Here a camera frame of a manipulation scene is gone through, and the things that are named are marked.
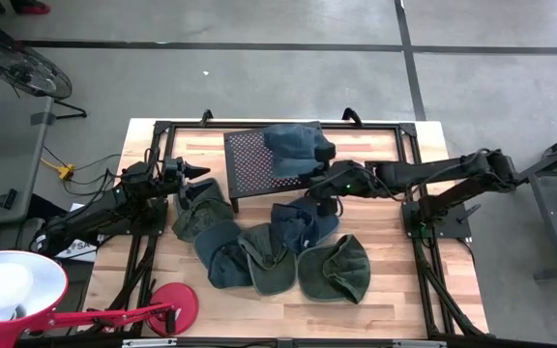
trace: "red lamp base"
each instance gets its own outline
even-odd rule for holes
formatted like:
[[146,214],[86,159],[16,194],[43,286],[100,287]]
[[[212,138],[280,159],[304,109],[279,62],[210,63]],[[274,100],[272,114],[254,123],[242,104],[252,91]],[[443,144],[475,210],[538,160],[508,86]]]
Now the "red lamp base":
[[[181,334],[186,331],[197,318],[199,312],[199,300],[192,288],[183,283],[168,283],[161,286],[150,300],[150,304],[174,304],[175,309],[179,310],[179,315],[175,320],[175,333]],[[156,334],[168,336],[166,325],[163,318],[152,317],[147,320],[147,324]]]

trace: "wooden table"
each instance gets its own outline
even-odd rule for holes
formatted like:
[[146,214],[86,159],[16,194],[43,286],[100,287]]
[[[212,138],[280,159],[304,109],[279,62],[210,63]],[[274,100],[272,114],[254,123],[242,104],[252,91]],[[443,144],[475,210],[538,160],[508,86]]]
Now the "wooden table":
[[[131,120],[119,170],[143,160],[143,152],[151,143],[155,121]],[[417,122],[416,127],[423,161],[447,159],[440,123]],[[215,177],[227,197],[223,133],[224,130],[178,130],[173,157],[182,156],[193,165],[212,168],[209,175],[200,179]],[[395,137],[389,131],[325,130],[324,133],[337,144],[338,160],[397,160]],[[449,185],[429,185],[429,190],[440,192]],[[237,222],[244,227],[267,222],[273,203],[286,203],[302,194],[301,191],[292,191],[243,198]],[[354,234],[365,247],[371,264],[370,286],[358,305],[316,303],[308,300],[298,285],[285,293],[268,297],[257,295],[252,287],[215,289],[207,280],[207,271],[196,257],[192,244],[179,241],[171,231],[176,217],[173,207],[169,207],[152,275],[157,279],[156,288],[168,282],[184,282],[199,298],[198,318],[182,336],[426,337],[414,251],[404,236],[399,203],[391,199],[357,197],[342,200],[344,214],[332,242],[343,234]],[[130,244],[131,237],[118,236],[101,247],[84,307],[105,308],[114,299],[123,283]],[[441,240],[439,247],[449,292],[473,323],[486,331],[483,303],[469,253],[455,240]],[[139,258],[144,249],[145,245],[142,245]],[[432,289],[431,294],[436,323],[443,328],[440,305]],[[136,304],[136,293],[132,295],[131,303]],[[145,328],[144,334],[154,333]]]

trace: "red lamp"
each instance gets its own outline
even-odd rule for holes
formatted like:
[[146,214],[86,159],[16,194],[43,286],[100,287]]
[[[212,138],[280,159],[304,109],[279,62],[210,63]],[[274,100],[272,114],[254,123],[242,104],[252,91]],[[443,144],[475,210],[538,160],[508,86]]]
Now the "red lamp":
[[0,251],[0,348],[14,347],[22,333],[92,325],[97,321],[115,328],[148,320],[157,334],[180,334],[192,325],[199,309],[188,285],[170,283],[158,289],[152,305],[146,307],[55,313],[67,288],[66,273],[54,261],[31,252]]

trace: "red shoe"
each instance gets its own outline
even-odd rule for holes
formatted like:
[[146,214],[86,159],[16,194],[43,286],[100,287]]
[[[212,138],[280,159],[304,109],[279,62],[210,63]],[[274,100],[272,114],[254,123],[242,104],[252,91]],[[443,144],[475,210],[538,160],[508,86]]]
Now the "red shoe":
[[19,15],[46,15],[50,13],[50,6],[35,0],[13,1],[12,7]]

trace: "gray floor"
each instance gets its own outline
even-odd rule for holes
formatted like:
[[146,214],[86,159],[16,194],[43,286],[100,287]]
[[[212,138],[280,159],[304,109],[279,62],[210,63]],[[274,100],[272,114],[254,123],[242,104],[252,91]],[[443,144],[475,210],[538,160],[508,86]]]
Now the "gray floor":
[[[392,0],[50,0],[42,17],[0,16],[22,39],[400,44]],[[404,0],[414,44],[557,46],[557,0]],[[41,49],[73,80],[87,120],[57,123],[47,145],[87,163],[121,150],[133,117],[414,120],[401,53]],[[451,155],[502,148],[518,170],[557,140],[557,56],[417,54],[428,120],[441,121]],[[0,82],[0,100],[15,98]],[[99,175],[102,168],[82,173]],[[37,192],[70,206],[53,173]],[[470,219],[492,333],[557,343],[556,265],[528,187],[485,194]]]

